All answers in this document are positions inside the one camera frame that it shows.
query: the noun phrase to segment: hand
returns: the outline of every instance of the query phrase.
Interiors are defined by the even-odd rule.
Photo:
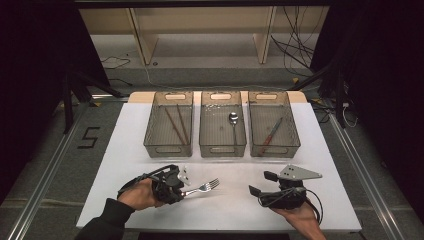
[[[161,207],[163,202],[158,201],[152,192],[152,179],[146,178],[133,187],[123,192],[119,196],[118,201],[134,208],[135,210],[143,210],[148,207]]]
[[[325,239],[319,228],[314,210],[304,202],[300,208],[292,210],[271,208],[272,211],[283,216],[300,234],[309,240]]]

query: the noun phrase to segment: person's arm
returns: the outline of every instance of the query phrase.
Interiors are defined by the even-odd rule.
[[[290,225],[308,240],[326,239],[315,218],[314,210],[306,202],[300,208],[292,210],[276,208],[271,208],[271,210],[283,216]]]
[[[135,210],[162,205],[163,203],[153,196],[152,180],[144,179],[122,193],[118,200],[108,198],[100,217],[93,218],[87,223],[75,239],[122,239],[125,223]]]

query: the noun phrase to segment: gray floor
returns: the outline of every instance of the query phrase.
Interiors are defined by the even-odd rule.
[[[132,84],[129,86],[120,80],[111,80],[113,88],[124,93],[170,89],[163,86],[171,86],[176,90],[180,88],[190,90],[228,89],[228,87],[238,90],[277,90],[292,86],[293,77],[297,77],[284,69],[282,64],[284,58],[273,44],[271,44],[267,64],[258,64],[253,40],[248,35],[213,37],[196,35],[190,36],[190,38],[180,35],[162,36],[155,50],[152,64],[147,68],[140,65],[131,38],[93,36],[93,39],[102,59],[108,56],[131,59],[131,62],[123,67],[106,70],[109,78],[124,80]],[[106,64],[108,64],[106,67],[113,68],[120,63],[109,62]],[[286,67],[290,66],[289,64],[290,60],[287,59]],[[309,73],[306,69],[298,68],[299,66],[292,66],[299,73]],[[319,81],[304,89],[308,99],[318,97],[317,86],[319,86]],[[95,95],[102,94],[101,91],[94,88],[91,91]],[[24,239],[73,239],[77,234],[76,221],[102,161],[120,109],[124,104],[124,101],[116,99],[95,100],[94,102],[98,104],[93,104],[83,111],[75,101],[75,110],[82,113],[81,119]],[[317,121],[324,122],[320,124],[323,135],[350,201],[362,224],[363,235],[367,239],[390,239],[335,131],[335,123],[331,120],[325,122],[326,114],[324,111],[317,110]],[[351,113],[348,113],[347,117],[355,119]],[[0,207],[0,239],[7,238],[64,137],[62,105],[57,107],[49,124],[49,131],[45,133],[38,150],[34,152],[33,160],[27,164]],[[78,148],[91,143],[82,139],[89,127],[99,128],[90,132],[98,138],[94,148]],[[424,239],[422,223],[398,189],[388,170],[382,167],[378,152],[369,140],[360,120],[355,127],[347,127],[346,132],[367,170],[371,173],[378,191],[395,216],[405,239]],[[358,233],[326,233],[326,235],[328,239],[362,239]],[[128,232],[124,239],[137,239],[137,236],[138,234],[135,232]],[[296,233],[290,233],[290,237],[291,239],[302,239]]]

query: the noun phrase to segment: metal fork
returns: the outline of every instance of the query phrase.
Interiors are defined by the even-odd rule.
[[[193,190],[190,190],[190,191],[187,191],[187,192],[183,192],[182,195],[183,195],[183,197],[185,197],[185,196],[188,196],[188,195],[195,193],[195,192],[209,192],[210,190],[214,189],[218,185],[219,185],[219,180],[217,178],[215,180],[212,180],[208,183],[203,184],[202,186],[200,186],[197,189],[193,189]]]

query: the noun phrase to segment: spoon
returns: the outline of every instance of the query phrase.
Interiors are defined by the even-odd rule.
[[[237,113],[231,112],[228,116],[228,120],[230,121],[230,124],[233,126],[233,135],[234,135],[234,147],[237,146],[237,138],[236,138],[236,124],[238,121]]]

